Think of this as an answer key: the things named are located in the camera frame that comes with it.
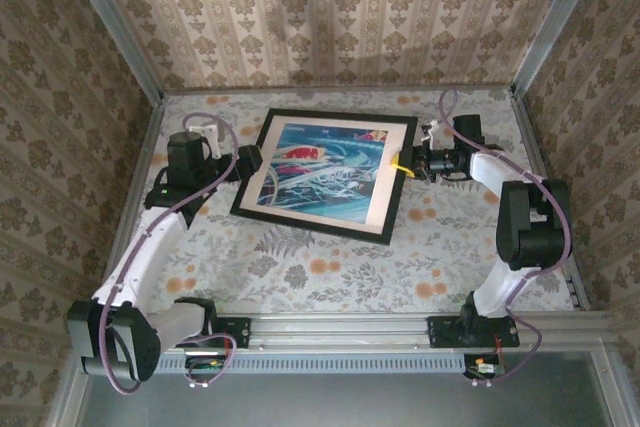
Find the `pink cable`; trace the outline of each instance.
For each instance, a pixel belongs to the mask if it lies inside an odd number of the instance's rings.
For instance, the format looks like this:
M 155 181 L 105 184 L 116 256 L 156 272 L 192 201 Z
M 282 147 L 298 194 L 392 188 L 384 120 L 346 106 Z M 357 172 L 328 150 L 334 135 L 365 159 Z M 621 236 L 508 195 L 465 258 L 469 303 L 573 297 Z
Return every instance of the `pink cable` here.
M 450 90 L 453 91 L 453 104 L 452 104 L 451 108 L 449 109 L 449 112 L 445 113 L 444 107 L 443 107 L 443 101 L 444 101 L 445 95 L 447 95 L 447 93 Z M 514 172 L 516 172 L 517 174 L 519 174 L 519 175 L 525 177 L 526 179 L 530 180 L 542 192 L 544 197 L 549 201 L 549 203 L 553 207 L 553 210 L 558 215 L 558 218 L 560 219 L 560 224 L 562 224 L 562 233 L 564 235 L 564 249 L 562 251 L 562 255 L 560 256 L 560 259 L 558 260 L 558 262 L 556 262 L 554 264 L 554 266 L 549 268 L 549 269 L 540 270 L 540 271 L 537 271 L 537 272 L 530 272 L 529 274 L 525 275 L 522 278 L 522 280 L 518 283 L 518 285 L 516 285 L 516 287 L 513 289 L 513 291 L 509 294 L 509 297 L 507 297 L 507 300 L 505 302 L 505 310 L 507 311 L 507 314 L 509 314 L 509 316 L 515 322 L 517 322 L 519 324 L 522 324 L 525 327 L 531 329 L 533 332 L 535 332 L 535 334 L 537 335 L 538 338 L 537 338 L 536 343 L 534 344 L 533 348 L 527 353 L 527 355 L 524 357 L 524 359 L 522 359 L 522 361 L 518 365 L 516 365 L 513 369 L 511 369 L 506 374 L 501 375 L 499 377 L 495 377 L 494 379 L 492 379 L 490 381 L 492 383 L 495 383 L 495 382 L 499 382 L 499 381 L 508 379 L 510 376 L 512 376 L 517 371 L 519 371 L 522 367 L 524 367 L 524 365 L 527 362 L 529 362 L 529 360 L 531 360 L 531 358 L 535 355 L 537 350 L 540 348 L 540 345 L 542 344 L 542 332 L 540 332 L 539 329 L 537 329 L 536 327 L 534 327 L 530 323 L 528 323 L 528 322 L 522 320 L 520 317 L 516 316 L 513 312 L 511 312 L 510 307 L 511 307 L 511 304 L 513 304 L 513 301 L 515 300 L 515 298 L 518 296 L 518 294 L 527 285 L 527 281 L 533 279 L 534 277 L 538 277 L 539 275 L 551 274 L 551 273 L 555 272 L 558 268 L 560 268 L 560 266 L 562 266 L 562 264 L 564 264 L 566 262 L 566 260 L 569 258 L 569 255 L 571 254 L 571 229 L 569 227 L 569 220 L 567 219 L 567 216 L 565 215 L 564 211 L 560 207 L 560 204 L 553 197 L 553 195 L 551 195 L 551 192 L 549 192 L 549 189 L 547 189 L 542 184 L 542 182 L 540 182 L 536 178 L 536 176 L 534 176 L 531 172 L 528 172 L 528 171 L 524 170 L 522 167 L 520 167 L 514 161 L 512 161 L 511 159 L 506 157 L 502 152 L 497 152 L 497 151 L 494 151 L 494 150 L 490 150 L 490 149 L 487 149 L 483 145 L 476 144 L 475 142 L 473 142 L 470 139 L 467 139 L 464 135 L 462 135 L 460 132 L 458 132 L 456 129 L 453 128 L 453 126 L 449 122 L 449 118 L 448 117 L 449 117 L 449 115 L 451 115 L 453 110 L 456 108 L 457 103 L 458 103 L 458 91 L 456 89 L 451 88 L 451 89 L 447 89 L 444 92 L 442 92 L 442 94 L 440 95 L 440 99 L 438 100 L 438 110 L 440 112 L 440 116 L 441 116 L 442 122 L 447 126 L 447 128 L 449 130 L 451 130 L 453 135 L 458 137 L 460 140 L 462 140 L 466 144 L 474 147 L 475 149 L 477 149 L 478 151 L 480 151 L 480 152 L 482 152 L 484 154 L 491 155 L 492 157 L 495 157 L 496 159 L 501 160 L 508 167 L 510 167 Z
M 236 356 L 236 351 L 238 350 L 238 344 L 236 342 L 236 339 L 229 334 L 225 334 L 225 333 L 219 333 L 219 334 L 212 334 L 212 335 L 203 335 L 201 337 L 190 337 L 189 339 L 185 339 L 188 340 L 189 342 L 202 342 L 203 340 L 213 340 L 213 339 L 228 339 L 231 341 L 231 353 L 229 354 L 229 357 L 227 357 L 224 361 L 224 365 L 222 366 L 222 369 L 220 369 L 220 372 L 218 372 L 216 375 L 214 375 L 211 379 L 207 380 L 206 382 L 198 382 L 196 379 L 193 378 L 193 369 L 197 366 L 197 365 L 202 365 L 205 362 L 209 363 L 211 362 L 211 360 L 202 360 L 202 362 L 195 362 L 193 364 L 191 364 L 189 366 L 189 372 L 187 372 L 186 374 L 184 374 L 184 376 L 187 378 L 187 380 L 193 384 L 197 384 L 197 385 L 201 385 L 201 386 L 209 386 L 211 384 L 213 384 L 216 380 L 218 380 L 220 377 L 222 377 L 222 374 L 224 374 L 233 364 L 233 359 Z
M 236 161 L 238 160 L 238 138 L 236 137 L 235 132 L 231 128 L 231 125 L 229 125 L 227 122 L 225 122 L 221 117 L 217 115 L 209 114 L 207 112 L 194 112 L 186 115 L 184 119 L 182 119 L 183 128 L 186 129 L 187 121 L 194 117 L 206 117 L 206 118 L 212 119 L 229 131 L 229 134 L 231 135 L 231 141 L 233 144 L 231 163 L 227 167 L 227 170 L 225 170 L 223 174 L 220 177 L 218 177 L 216 180 L 214 180 L 211 184 L 207 185 L 206 187 L 199 190 L 195 194 L 190 195 L 186 199 L 181 200 L 180 202 L 175 204 L 173 207 L 171 207 L 169 210 L 159 215 L 153 222 L 151 222 L 149 227 L 147 227 L 147 229 L 144 231 L 144 233 L 140 236 L 138 241 L 135 243 L 135 245 L 133 246 L 133 249 L 131 249 L 131 252 L 127 256 L 127 259 L 125 260 L 124 265 L 122 266 L 120 275 L 118 275 L 118 278 L 116 279 L 115 284 L 111 288 L 111 292 L 109 292 L 107 301 L 105 302 L 105 305 L 102 308 L 102 312 L 100 313 L 100 321 L 98 323 L 98 347 L 100 349 L 100 360 L 102 360 L 102 365 L 104 366 L 107 379 L 109 379 L 109 383 L 114 388 L 114 390 L 122 395 L 129 395 L 134 393 L 136 390 L 140 388 L 141 382 L 136 381 L 133 387 L 124 387 L 122 384 L 120 384 L 120 382 L 118 382 L 118 379 L 115 376 L 115 373 L 113 372 L 113 367 L 111 366 L 111 363 L 109 361 L 109 355 L 107 353 L 107 317 L 109 315 L 109 310 L 111 309 L 111 305 L 113 304 L 113 300 L 115 299 L 115 296 L 119 291 L 119 286 L 121 286 L 124 283 L 124 279 L 127 275 L 127 272 L 129 272 L 129 269 L 131 268 L 131 264 L 133 263 L 133 260 L 135 259 L 138 252 L 140 252 L 140 249 L 146 242 L 147 238 L 149 238 L 153 230 L 164 219 L 166 219 L 167 216 L 177 212 L 192 200 L 195 200 L 199 197 L 202 197 L 203 195 L 208 194 L 213 189 L 215 189 L 218 185 L 220 185 L 224 181 L 224 179 L 226 179 L 227 176 L 231 173 L 231 171 L 236 165 Z

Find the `yellow tag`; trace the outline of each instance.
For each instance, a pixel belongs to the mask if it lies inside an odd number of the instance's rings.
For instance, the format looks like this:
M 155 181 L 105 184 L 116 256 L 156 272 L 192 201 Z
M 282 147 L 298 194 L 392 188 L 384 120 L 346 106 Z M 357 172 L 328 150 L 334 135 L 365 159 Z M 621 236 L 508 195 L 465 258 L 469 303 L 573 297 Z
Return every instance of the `yellow tag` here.
M 409 177 L 411 177 L 412 179 L 414 179 L 416 176 L 413 174 L 413 172 L 410 169 L 407 169 L 406 167 L 403 167 L 401 165 L 398 164 L 398 162 L 400 161 L 400 152 L 397 152 L 392 158 L 391 158 L 391 166 L 395 167 L 398 170 L 403 171 L 404 173 L 406 173 Z

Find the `black picture frame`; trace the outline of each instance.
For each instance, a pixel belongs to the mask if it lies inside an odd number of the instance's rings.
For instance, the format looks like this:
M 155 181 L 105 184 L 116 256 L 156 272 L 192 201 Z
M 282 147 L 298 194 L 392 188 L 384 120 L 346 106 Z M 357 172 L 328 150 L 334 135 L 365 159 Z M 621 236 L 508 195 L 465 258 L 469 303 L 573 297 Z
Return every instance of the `black picture frame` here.
M 300 118 L 302 123 L 305 119 L 321 119 L 321 120 L 336 120 L 336 121 L 355 121 L 364 124 L 369 124 L 366 128 L 375 129 L 375 124 L 401 124 L 406 126 L 404 132 L 404 138 L 402 139 L 402 149 L 406 150 L 413 145 L 414 136 L 418 126 L 418 118 L 414 116 L 403 115 L 380 115 L 380 114 L 365 114 L 365 113 L 346 113 L 346 112 L 325 112 L 325 111 L 312 111 L 312 110 L 296 110 L 296 109 L 269 109 L 267 117 L 262 126 L 262 130 L 258 136 L 256 145 L 263 149 L 265 139 L 270 131 L 270 128 L 277 117 L 295 117 Z M 270 162 L 273 152 L 263 152 L 263 162 Z M 315 232 L 321 232 L 324 234 L 338 235 L 351 239 L 356 239 L 365 242 L 372 242 L 376 244 L 389 245 L 391 243 L 391 235 L 395 224 L 396 216 L 398 213 L 398 207 L 400 205 L 400 196 L 402 195 L 402 187 L 404 185 L 405 173 L 401 170 L 396 170 L 395 178 L 393 179 L 393 187 L 391 188 L 391 194 L 389 196 L 388 207 L 386 211 L 386 217 L 381 229 L 381 232 L 366 232 L 352 228 L 345 228 L 341 226 L 327 225 L 323 223 L 316 223 L 309 220 L 301 220 L 287 217 L 276 213 L 266 213 L 251 210 L 250 208 L 241 207 L 243 198 L 247 191 L 247 187 L 251 182 L 251 179 L 246 179 L 241 182 L 238 189 L 238 193 L 231 207 L 231 214 L 245 217 L 249 219 L 260 220 L 279 225 L 287 225 L 298 229 L 307 229 Z

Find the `robotic arm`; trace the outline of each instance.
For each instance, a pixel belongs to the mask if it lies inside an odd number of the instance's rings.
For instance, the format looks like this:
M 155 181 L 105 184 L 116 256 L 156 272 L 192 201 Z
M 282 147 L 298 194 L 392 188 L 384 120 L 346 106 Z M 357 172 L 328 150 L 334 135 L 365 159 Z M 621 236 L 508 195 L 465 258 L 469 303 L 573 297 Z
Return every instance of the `robotic arm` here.
M 480 117 L 463 115 L 454 118 L 454 128 L 476 144 L 484 145 Z M 423 127 L 422 144 L 399 154 L 398 165 L 411 177 L 435 181 L 440 175 L 448 181 L 475 179 L 500 198 L 496 244 L 500 259 L 484 284 L 471 292 L 459 316 L 434 316 L 427 319 L 430 344 L 434 348 L 493 347 L 496 338 L 502 346 L 518 346 L 515 322 L 507 315 L 505 305 L 527 275 L 553 266 L 564 248 L 562 225 L 549 201 L 539 190 L 506 167 L 495 157 L 476 151 L 466 143 L 454 141 L 453 149 L 433 149 L 436 123 Z M 142 382 L 153 374 L 160 354 L 181 345 L 184 339 L 215 331 L 225 331 L 222 319 L 216 318 L 212 301 L 182 298 L 164 312 L 149 313 L 149 302 L 160 273 L 179 239 L 191 226 L 202 205 L 213 195 L 197 197 L 179 210 L 167 214 L 178 203 L 200 192 L 219 179 L 230 166 L 231 155 L 221 155 L 215 125 L 191 127 L 169 139 L 168 166 L 155 179 L 147 195 L 140 225 L 122 260 L 90 301 L 77 301 L 68 313 L 69 331 L 75 355 L 80 357 L 88 374 L 104 375 L 99 345 L 99 320 L 108 298 L 117 286 L 110 303 L 106 329 L 109 364 L 119 379 Z M 225 178 L 233 182 L 249 178 L 262 163 L 256 146 L 240 147 L 238 161 Z M 562 181 L 543 181 L 568 217 L 569 193 Z M 531 212 L 537 218 L 531 218 Z M 148 228 L 155 225 L 151 234 Z M 118 278 L 127 268 L 126 260 L 147 236 L 129 266 L 124 282 Z M 225 319 L 241 325 L 233 337 L 248 344 L 250 319 Z
M 485 146 L 479 115 L 453 119 L 464 137 Z M 478 152 L 457 137 L 453 149 L 433 149 L 436 123 L 423 127 L 422 145 L 401 152 L 400 161 L 410 165 L 413 177 L 435 181 L 476 180 L 500 199 L 496 246 L 499 259 L 482 286 L 471 292 L 459 317 L 430 317 L 433 347 L 492 347 L 496 336 L 503 346 L 518 346 L 515 322 L 506 306 L 516 289 L 528 285 L 531 274 L 554 266 L 564 250 L 561 221 L 540 190 L 496 157 Z M 569 218 L 569 189 L 564 181 L 536 178 L 549 190 Z
M 117 285 L 118 291 L 110 304 L 106 330 L 106 348 L 109 363 L 119 379 L 138 382 L 148 380 L 153 374 L 160 354 L 197 334 L 225 330 L 215 325 L 215 305 L 202 299 L 178 299 L 169 309 L 149 313 L 149 302 L 156 287 L 160 266 L 166 263 L 177 242 L 191 226 L 196 213 L 213 195 L 197 197 L 175 212 L 173 206 L 201 191 L 229 168 L 230 154 L 221 155 L 215 124 L 191 127 L 188 131 L 173 134 L 169 138 L 168 166 L 160 171 L 152 190 L 144 202 L 140 225 L 119 264 L 90 301 L 76 301 L 68 313 L 68 324 L 73 349 L 80 357 L 83 370 L 88 374 L 104 375 L 105 366 L 100 357 L 98 342 L 99 319 L 108 303 L 108 297 L 141 237 L 147 236 L 135 254 L 125 280 Z M 256 146 L 244 146 L 238 150 L 238 160 L 227 182 L 242 180 L 253 175 L 262 163 Z M 148 228 L 163 217 L 155 228 Z M 242 320 L 241 332 L 250 319 Z

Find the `framed picture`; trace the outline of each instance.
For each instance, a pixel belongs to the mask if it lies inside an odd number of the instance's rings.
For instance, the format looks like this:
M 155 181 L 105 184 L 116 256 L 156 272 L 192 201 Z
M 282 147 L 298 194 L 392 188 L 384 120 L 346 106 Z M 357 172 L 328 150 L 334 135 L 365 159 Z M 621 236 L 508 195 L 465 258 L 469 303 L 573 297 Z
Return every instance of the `framed picture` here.
M 417 117 L 270 109 L 258 137 L 262 166 L 231 213 L 389 245 Z

